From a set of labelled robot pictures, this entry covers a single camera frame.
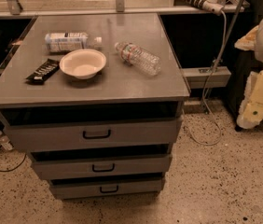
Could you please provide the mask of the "grey bottom drawer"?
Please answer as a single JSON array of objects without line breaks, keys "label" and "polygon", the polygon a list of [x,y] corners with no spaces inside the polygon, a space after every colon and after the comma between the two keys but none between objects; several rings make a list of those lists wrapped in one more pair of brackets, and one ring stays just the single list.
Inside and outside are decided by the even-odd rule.
[{"label": "grey bottom drawer", "polygon": [[79,184],[51,185],[49,190],[56,199],[78,199],[88,197],[160,192],[162,177],[136,178],[119,181],[89,182]]}]

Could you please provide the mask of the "grey drawer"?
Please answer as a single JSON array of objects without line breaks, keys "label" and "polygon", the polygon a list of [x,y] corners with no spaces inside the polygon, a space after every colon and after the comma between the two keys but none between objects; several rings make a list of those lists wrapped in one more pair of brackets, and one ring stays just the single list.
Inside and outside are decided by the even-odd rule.
[{"label": "grey drawer", "polygon": [[96,176],[165,173],[172,161],[170,154],[122,156],[63,161],[34,161],[32,167],[42,180]]},{"label": "grey drawer", "polygon": [[162,177],[136,178],[119,181],[89,182],[79,184],[51,185],[49,190],[56,199],[78,199],[88,197],[160,192]]},{"label": "grey drawer", "polygon": [[5,128],[17,150],[43,152],[175,143],[181,119]]}]

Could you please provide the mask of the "grey drawer cabinet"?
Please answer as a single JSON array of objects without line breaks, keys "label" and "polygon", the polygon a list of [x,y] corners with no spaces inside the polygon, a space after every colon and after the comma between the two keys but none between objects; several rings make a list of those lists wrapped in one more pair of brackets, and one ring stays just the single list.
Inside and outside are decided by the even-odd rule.
[{"label": "grey drawer cabinet", "polygon": [[[78,80],[57,71],[42,85],[26,78],[50,55],[45,35],[86,32],[103,39],[106,67],[92,79]],[[129,42],[160,57],[160,73],[148,76],[123,61],[117,42]],[[160,17],[149,14],[39,16],[0,76],[0,120],[5,128],[109,123],[181,118],[189,96]],[[170,154],[170,144],[102,147],[43,152],[23,151],[34,161],[63,161]],[[46,180],[51,185],[162,177],[165,173]]]}]

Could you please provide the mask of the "grey middle drawer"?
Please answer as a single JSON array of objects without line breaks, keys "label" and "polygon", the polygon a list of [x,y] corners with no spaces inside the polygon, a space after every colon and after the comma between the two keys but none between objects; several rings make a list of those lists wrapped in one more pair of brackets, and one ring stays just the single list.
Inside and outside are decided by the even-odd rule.
[{"label": "grey middle drawer", "polygon": [[63,161],[34,161],[32,167],[42,180],[96,176],[165,173],[172,161],[170,154],[122,156]]}]

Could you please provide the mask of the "grey top drawer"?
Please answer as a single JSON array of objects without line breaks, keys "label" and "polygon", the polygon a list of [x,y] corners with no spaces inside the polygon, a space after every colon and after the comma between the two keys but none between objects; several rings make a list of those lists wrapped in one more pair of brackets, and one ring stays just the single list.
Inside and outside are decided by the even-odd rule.
[{"label": "grey top drawer", "polygon": [[181,119],[5,128],[17,150],[43,152],[175,143]]}]

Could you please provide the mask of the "dark cabinet at right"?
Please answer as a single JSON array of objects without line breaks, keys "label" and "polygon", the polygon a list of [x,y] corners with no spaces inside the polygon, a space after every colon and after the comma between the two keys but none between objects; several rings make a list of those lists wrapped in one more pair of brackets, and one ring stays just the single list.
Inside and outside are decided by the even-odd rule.
[{"label": "dark cabinet at right", "polygon": [[235,43],[245,36],[250,30],[258,26],[263,19],[263,0],[247,0],[251,3],[248,11],[241,14],[235,23],[229,45],[231,55],[231,78],[227,87],[226,99],[231,112],[237,117],[239,108],[244,99],[244,90],[247,78],[251,72],[263,70],[263,63],[255,58],[255,53],[252,50],[241,50],[234,47]]}]

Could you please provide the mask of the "white power strip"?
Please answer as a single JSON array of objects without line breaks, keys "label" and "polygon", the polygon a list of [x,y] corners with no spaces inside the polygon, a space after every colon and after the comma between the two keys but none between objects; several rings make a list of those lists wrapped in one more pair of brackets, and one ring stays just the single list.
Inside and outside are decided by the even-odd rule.
[{"label": "white power strip", "polygon": [[184,0],[187,4],[204,10],[211,12],[217,16],[219,16],[223,11],[223,5],[218,3],[218,0]]}]

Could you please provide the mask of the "clear plastic water bottle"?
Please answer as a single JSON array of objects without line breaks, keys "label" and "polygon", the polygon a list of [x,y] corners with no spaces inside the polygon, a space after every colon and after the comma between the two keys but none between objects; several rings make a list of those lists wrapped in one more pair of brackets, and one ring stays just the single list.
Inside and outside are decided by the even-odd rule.
[{"label": "clear plastic water bottle", "polygon": [[138,68],[144,74],[154,77],[160,73],[160,57],[140,46],[129,42],[117,42],[115,50],[123,61]]}]

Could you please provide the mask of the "white paper bowl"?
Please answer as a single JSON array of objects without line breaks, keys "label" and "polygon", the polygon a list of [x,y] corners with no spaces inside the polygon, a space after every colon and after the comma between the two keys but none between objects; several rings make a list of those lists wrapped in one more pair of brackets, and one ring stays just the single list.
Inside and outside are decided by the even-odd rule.
[{"label": "white paper bowl", "polygon": [[89,79],[104,69],[106,57],[95,49],[78,49],[64,55],[60,60],[60,69],[68,76],[77,79]]}]

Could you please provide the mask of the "black snack bar wrapper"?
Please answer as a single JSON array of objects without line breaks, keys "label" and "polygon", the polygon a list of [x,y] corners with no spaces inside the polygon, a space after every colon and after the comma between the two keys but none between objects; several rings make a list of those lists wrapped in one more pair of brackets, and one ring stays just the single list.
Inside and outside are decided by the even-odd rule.
[{"label": "black snack bar wrapper", "polygon": [[59,63],[59,61],[47,59],[26,78],[26,82],[36,85],[44,84],[46,80],[59,70]]}]

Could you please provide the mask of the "white labelled bottle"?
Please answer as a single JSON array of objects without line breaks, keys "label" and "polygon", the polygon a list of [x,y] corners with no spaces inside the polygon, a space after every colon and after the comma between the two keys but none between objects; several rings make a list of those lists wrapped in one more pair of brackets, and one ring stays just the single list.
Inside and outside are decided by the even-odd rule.
[{"label": "white labelled bottle", "polygon": [[50,33],[45,35],[45,43],[51,53],[70,52],[77,49],[100,49],[103,39],[90,37],[85,32]]}]

